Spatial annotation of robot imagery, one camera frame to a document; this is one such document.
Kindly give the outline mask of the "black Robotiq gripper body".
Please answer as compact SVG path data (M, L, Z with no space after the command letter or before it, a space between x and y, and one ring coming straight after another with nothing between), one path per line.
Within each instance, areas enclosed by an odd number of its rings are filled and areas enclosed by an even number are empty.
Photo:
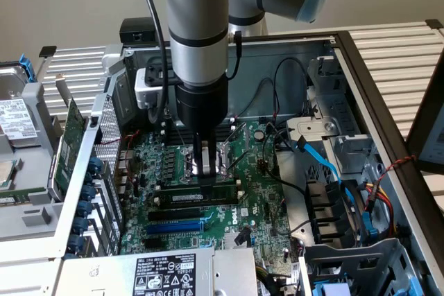
M228 113L228 80L219 79L202 87L175 87L179 119L192 132L207 134L218 126Z

